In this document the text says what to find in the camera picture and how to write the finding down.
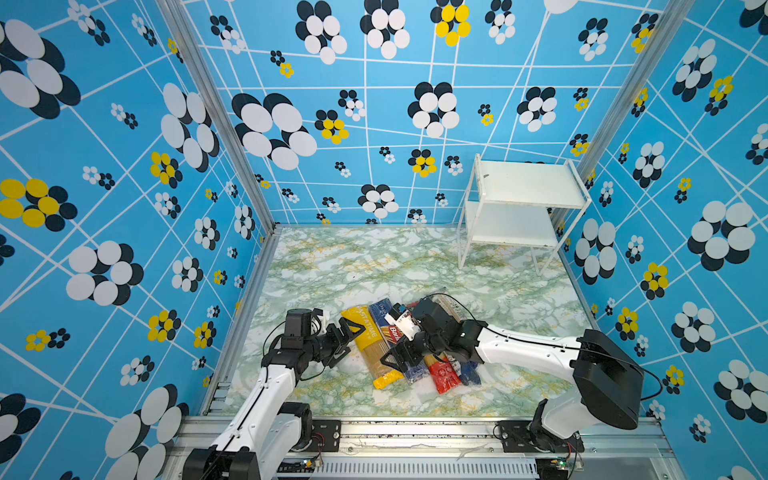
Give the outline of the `blue Barilla spaghetti bag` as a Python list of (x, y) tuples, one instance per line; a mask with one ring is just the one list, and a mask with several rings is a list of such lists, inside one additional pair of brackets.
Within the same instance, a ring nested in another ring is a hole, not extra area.
[[(403, 337), (399, 328), (395, 325), (391, 325), (386, 320), (386, 316), (390, 313), (391, 309), (392, 303), (388, 298), (384, 298), (368, 306), (369, 313), (379, 327), (384, 340), (387, 342), (387, 347), (394, 346)], [(428, 376), (429, 370), (423, 361), (415, 367), (408, 367), (404, 373), (404, 377), (409, 384), (413, 384)]]

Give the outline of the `yellow spaghetti bag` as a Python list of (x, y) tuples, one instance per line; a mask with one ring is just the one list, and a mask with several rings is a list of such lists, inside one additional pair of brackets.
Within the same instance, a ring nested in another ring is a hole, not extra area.
[(390, 346), (368, 308), (351, 307), (341, 315), (352, 322), (350, 330), (356, 334), (354, 341), (373, 377), (373, 386), (377, 390), (383, 390), (404, 379), (405, 376), (401, 372), (381, 362), (381, 357), (389, 352)]

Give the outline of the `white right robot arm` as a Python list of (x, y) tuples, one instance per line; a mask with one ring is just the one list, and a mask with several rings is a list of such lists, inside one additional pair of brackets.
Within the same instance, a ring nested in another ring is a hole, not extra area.
[(424, 298), (415, 308), (393, 305), (384, 316), (401, 336), (384, 354), (384, 365), (406, 372), (427, 355), (458, 361), (509, 364), (571, 383), (567, 392), (537, 405), (526, 430), (544, 450), (597, 424), (634, 430), (645, 379), (643, 369), (599, 330), (579, 336), (547, 337), (493, 326), (477, 319), (455, 320)]

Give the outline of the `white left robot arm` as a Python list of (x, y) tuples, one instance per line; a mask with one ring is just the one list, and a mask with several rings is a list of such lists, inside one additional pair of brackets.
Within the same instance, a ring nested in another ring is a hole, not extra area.
[(261, 361), (256, 386), (207, 448), (191, 451), (183, 479), (271, 479), (286, 455), (312, 441), (312, 413), (289, 397), (313, 364), (336, 366), (366, 327), (320, 309), (291, 309)]

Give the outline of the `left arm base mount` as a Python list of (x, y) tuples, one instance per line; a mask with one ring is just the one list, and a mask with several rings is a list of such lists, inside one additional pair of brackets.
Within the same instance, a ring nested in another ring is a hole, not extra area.
[(293, 453), (336, 453), (340, 448), (342, 422), (335, 419), (313, 420), (308, 434), (291, 449)]

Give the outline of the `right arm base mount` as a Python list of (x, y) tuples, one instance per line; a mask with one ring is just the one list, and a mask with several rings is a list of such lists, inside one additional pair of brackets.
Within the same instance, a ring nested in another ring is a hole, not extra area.
[(532, 431), (525, 420), (502, 420), (494, 424), (492, 435), (501, 442), (505, 453), (574, 454), (583, 453), (584, 444), (575, 433), (567, 439), (546, 430)]

